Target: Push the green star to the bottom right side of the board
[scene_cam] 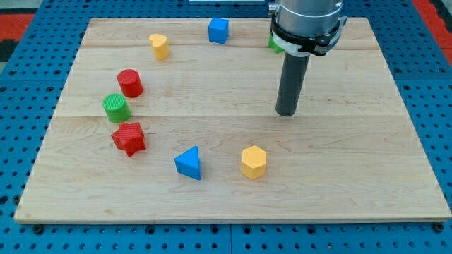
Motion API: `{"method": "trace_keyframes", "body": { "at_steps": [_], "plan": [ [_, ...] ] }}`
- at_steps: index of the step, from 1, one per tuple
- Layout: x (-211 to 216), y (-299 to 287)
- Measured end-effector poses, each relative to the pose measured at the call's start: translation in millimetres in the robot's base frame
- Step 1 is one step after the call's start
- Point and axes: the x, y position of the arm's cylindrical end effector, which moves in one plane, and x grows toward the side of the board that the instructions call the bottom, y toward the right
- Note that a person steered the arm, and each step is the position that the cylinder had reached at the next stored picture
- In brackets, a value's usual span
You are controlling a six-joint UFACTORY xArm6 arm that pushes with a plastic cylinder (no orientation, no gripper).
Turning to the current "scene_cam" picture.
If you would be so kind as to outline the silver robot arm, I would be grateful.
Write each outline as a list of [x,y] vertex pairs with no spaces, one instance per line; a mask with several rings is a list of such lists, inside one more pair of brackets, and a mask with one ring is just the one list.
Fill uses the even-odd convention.
[[342,0],[279,0],[269,4],[269,45],[285,53],[275,106],[281,116],[297,110],[309,58],[325,56],[347,22]]

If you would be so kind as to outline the black white tool mount clamp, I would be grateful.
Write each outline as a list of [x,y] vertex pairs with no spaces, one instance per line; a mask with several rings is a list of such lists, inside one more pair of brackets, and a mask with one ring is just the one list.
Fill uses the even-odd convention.
[[284,30],[276,21],[276,15],[271,16],[270,35],[273,44],[291,56],[306,57],[308,54],[325,56],[338,43],[347,16],[339,17],[332,30],[317,37],[303,37]]

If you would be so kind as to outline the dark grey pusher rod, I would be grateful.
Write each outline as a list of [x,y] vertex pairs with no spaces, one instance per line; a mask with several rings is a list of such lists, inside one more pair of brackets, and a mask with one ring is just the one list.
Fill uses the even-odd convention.
[[296,57],[285,54],[275,106],[279,115],[293,116],[295,114],[308,63],[309,56]]

